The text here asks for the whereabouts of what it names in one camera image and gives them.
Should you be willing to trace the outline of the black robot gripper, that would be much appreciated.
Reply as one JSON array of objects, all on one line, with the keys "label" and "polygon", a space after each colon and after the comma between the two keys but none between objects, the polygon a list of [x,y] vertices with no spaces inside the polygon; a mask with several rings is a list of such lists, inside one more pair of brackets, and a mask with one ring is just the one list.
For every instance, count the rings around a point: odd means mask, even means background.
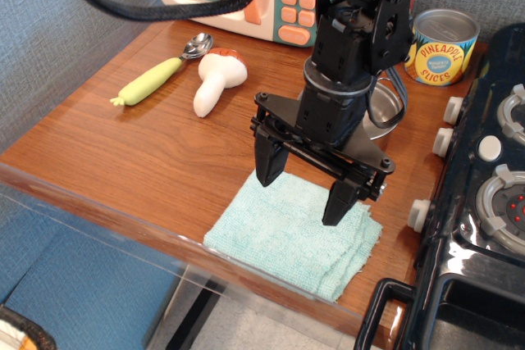
[{"label": "black robot gripper", "polygon": [[379,72],[360,71],[347,80],[331,79],[308,59],[304,89],[298,98],[267,92],[255,95],[258,106],[251,128],[255,137],[256,176],[269,186],[285,169],[289,154],[334,178],[322,223],[337,226],[358,201],[376,201],[394,162],[368,137],[366,113],[379,128],[396,125],[395,116],[378,123],[372,94]]}]

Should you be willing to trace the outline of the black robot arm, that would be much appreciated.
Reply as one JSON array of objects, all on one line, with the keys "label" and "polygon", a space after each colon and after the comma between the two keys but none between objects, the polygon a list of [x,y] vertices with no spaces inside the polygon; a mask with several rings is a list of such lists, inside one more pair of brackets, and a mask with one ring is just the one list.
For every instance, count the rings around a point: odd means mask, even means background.
[{"label": "black robot arm", "polygon": [[256,175],[270,185],[294,154],[334,178],[324,225],[338,225],[352,206],[377,199],[394,162],[366,134],[372,93],[382,73],[401,98],[395,72],[415,41],[411,0],[316,0],[317,37],[304,63],[297,99],[259,93],[252,120]]}]

